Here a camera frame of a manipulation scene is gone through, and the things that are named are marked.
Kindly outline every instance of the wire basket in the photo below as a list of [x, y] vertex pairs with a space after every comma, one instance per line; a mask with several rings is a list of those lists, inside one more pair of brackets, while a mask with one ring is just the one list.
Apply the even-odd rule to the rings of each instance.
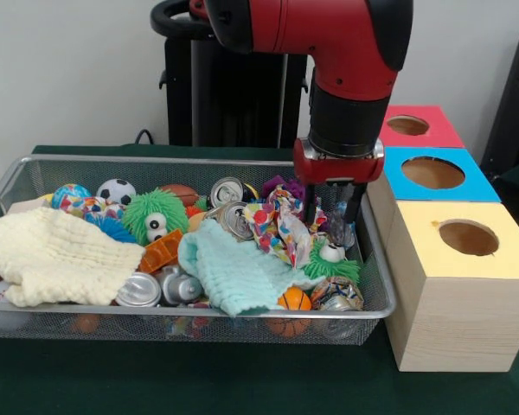
[[[139, 193], [152, 191], [163, 184], [183, 183], [196, 189], [199, 194], [207, 195], [211, 185], [222, 177], [239, 177], [260, 188], [263, 182], [275, 175], [293, 177], [292, 163], [27, 156], [15, 162], [0, 181], [0, 217], [12, 203], [53, 193], [66, 183], [79, 183], [96, 189], [109, 178], [122, 177], [133, 184]], [[343, 194], [336, 187], [318, 186], [316, 193], [322, 199], [323, 209], [330, 211], [338, 200], [345, 197], [346, 192]], [[273, 310], [231, 318], [219, 310], [186, 307], [141, 309], [46, 304], [18, 309], [12, 304], [0, 303], [2, 316], [27, 320], [19, 329], [0, 329], [0, 337], [361, 345], [379, 319], [389, 316], [395, 307], [394, 288], [367, 197], [362, 202], [356, 224], [356, 241], [347, 255], [363, 263], [359, 283], [365, 300], [363, 311]], [[287, 330], [287, 336], [278, 335], [276, 330], [272, 330], [272, 325], [281, 322], [291, 326], [299, 324], [306, 329], [294, 333]]]

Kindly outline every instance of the red box top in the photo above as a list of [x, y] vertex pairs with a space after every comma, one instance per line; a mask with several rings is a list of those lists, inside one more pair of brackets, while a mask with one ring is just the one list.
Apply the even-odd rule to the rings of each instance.
[[436, 105], [389, 106], [380, 137], [388, 147], [465, 147], [452, 123]]

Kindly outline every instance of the white ball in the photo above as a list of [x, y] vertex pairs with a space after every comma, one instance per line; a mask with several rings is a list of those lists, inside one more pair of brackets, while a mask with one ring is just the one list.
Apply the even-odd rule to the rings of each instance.
[[96, 195], [103, 197], [110, 203], [128, 205], [132, 197], [137, 194], [135, 188], [128, 181], [111, 179], [98, 188]]
[[[9, 303], [4, 295], [10, 284], [0, 281], [0, 303]], [[15, 311], [0, 311], [0, 329], [13, 331], [21, 328], [31, 319], [30, 313], [18, 313]]]

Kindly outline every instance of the mint green towel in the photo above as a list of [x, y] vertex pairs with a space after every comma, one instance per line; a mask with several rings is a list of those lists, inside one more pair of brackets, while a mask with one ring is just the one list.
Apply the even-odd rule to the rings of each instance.
[[179, 264], [200, 280], [212, 306], [236, 316], [243, 311], [280, 309], [277, 300], [292, 285], [309, 289], [310, 280], [279, 258], [258, 249], [255, 241], [237, 242], [212, 219], [183, 236]]

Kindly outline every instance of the white wall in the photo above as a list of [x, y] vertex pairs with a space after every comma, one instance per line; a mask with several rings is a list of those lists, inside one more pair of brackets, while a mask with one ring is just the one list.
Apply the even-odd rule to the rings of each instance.
[[[159, 1], [0, 0], [0, 175], [36, 144], [166, 142]], [[442, 105], [481, 156], [518, 37], [519, 0], [416, 0], [393, 103]]]
[[[519, 0], [415, 0], [391, 104], [441, 105], [480, 160], [518, 40]], [[308, 123], [300, 120], [301, 135]]]
[[0, 0], [0, 176], [36, 144], [167, 142], [158, 0]]

